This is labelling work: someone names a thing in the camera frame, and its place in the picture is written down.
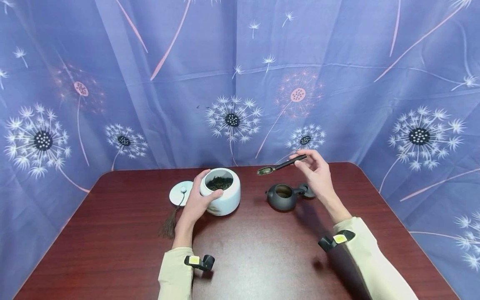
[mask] black wrist mount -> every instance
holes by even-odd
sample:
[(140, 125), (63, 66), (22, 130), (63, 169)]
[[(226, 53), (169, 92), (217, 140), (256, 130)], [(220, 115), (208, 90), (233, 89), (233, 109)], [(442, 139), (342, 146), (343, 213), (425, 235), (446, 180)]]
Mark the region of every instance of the black wrist mount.
[(330, 239), (329, 237), (323, 237), (320, 240), (320, 242), (318, 242), (318, 245), (322, 247), (322, 249), (325, 252), (329, 252), (339, 244), (348, 242), (349, 240), (352, 240), (354, 237), (355, 237), (355, 233), (349, 230), (341, 230), (336, 235), (333, 236), (333, 239)]
[(205, 255), (203, 260), (200, 259), (200, 256), (188, 255), (184, 261), (186, 265), (202, 271), (211, 271), (214, 262), (215, 258), (211, 255)]

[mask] jar lid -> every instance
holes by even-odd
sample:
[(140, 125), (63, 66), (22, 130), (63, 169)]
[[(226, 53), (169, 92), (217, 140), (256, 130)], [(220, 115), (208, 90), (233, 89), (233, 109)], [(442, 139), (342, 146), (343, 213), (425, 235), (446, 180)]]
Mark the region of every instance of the jar lid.
[(185, 206), (193, 187), (193, 181), (182, 181), (170, 190), (170, 202), (175, 206)]

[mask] wooden table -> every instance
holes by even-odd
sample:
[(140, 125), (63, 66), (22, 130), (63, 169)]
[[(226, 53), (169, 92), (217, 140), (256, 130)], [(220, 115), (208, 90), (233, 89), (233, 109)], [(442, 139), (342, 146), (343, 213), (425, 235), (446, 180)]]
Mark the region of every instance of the wooden table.
[[(216, 258), (214, 271), (196, 274), (194, 300), (366, 299), (341, 247), (327, 257), (317, 245), (332, 222), (317, 200), (279, 213), (266, 202), (275, 183), (297, 187), (294, 167), (256, 176), (258, 167), (232, 168), (241, 202), (226, 217), (206, 214), (195, 226), (195, 254)], [(16, 299), (142, 299), (158, 296), (157, 281), (171, 241), (159, 238), (172, 210), (170, 188), (201, 169), (115, 171), (102, 176)], [(420, 299), (457, 299), (363, 172), (331, 164), (335, 189), (361, 216), (385, 256)]]

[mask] blue curtain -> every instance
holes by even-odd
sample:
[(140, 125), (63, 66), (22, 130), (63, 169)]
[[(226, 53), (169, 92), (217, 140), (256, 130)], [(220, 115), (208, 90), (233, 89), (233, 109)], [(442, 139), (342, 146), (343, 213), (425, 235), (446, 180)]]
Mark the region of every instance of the blue curtain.
[(360, 166), (476, 299), (479, 14), (472, 0), (1, 0), (0, 299), (102, 174), (299, 148)]

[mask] tassel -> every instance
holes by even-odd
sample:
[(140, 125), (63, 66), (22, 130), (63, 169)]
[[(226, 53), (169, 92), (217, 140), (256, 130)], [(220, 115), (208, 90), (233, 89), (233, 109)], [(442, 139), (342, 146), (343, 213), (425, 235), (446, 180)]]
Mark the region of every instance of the tassel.
[(173, 240), (175, 238), (175, 227), (177, 226), (177, 211), (180, 208), (180, 205), (185, 200), (185, 193), (183, 192), (183, 198), (175, 210), (173, 210), (170, 215), (168, 216), (165, 223), (163, 223), (162, 228), (158, 231), (158, 236), (163, 236), (169, 240)]

